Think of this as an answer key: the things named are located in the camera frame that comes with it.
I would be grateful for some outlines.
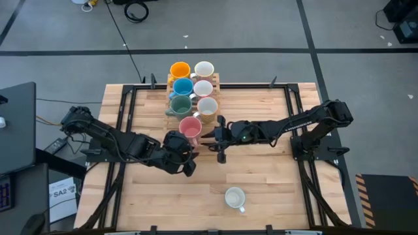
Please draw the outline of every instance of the keyboard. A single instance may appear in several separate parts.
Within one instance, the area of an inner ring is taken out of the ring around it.
[[[13,208],[13,194],[10,176],[0,178],[0,212]]]

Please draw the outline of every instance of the teal mug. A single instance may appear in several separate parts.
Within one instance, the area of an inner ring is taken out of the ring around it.
[[[191,116],[191,99],[185,95],[175,96],[170,101],[170,108],[165,110],[165,115],[174,116],[179,121]]]
[[[193,81],[189,78],[180,78],[174,82],[172,88],[174,92],[169,95],[170,99],[176,95],[190,95],[193,92]]]

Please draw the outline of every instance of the mug handle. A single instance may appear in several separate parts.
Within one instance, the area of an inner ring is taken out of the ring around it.
[[[199,143],[197,143],[196,138],[193,138],[191,141],[192,141],[193,146],[197,147],[199,145]]]
[[[197,79],[197,74],[195,74],[195,73],[190,74],[190,78],[196,78]]]
[[[196,95],[196,94],[191,94],[191,95],[189,95],[189,98],[191,99],[191,102],[192,103],[197,103],[197,101],[198,101],[198,99],[199,99],[199,97]]]
[[[170,93],[169,98],[170,98],[170,99],[173,99],[173,97],[174,97],[175,95],[176,95],[176,94],[175,94],[174,92],[172,92],[172,93]]]
[[[172,87],[173,82],[174,82],[174,78],[170,77],[167,83],[170,85],[170,87]]]
[[[199,121],[202,121],[202,117],[201,117],[201,114],[200,114],[199,112],[195,112],[195,113],[193,114],[193,117],[195,117],[195,118],[199,119]]]
[[[172,108],[169,108],[167,110],[165,110],[165,115],[167,116],[175,116],[174,112],[172,111]]]

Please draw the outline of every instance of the orange mug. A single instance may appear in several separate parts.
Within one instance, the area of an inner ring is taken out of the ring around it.
[[[186,62],[175,62],[170,68],[171,77],[168,80],[168,84],[172,86],[173,82],[179,78],[189,78],[190,66]]]

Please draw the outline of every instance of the pink mug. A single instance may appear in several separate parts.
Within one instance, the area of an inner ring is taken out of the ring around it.
[[[184,134],[191,145],[197,147],[199,145],[198,139],[202,132],[202,123],[196,117],[185,117],[179,124],[180,133]]]

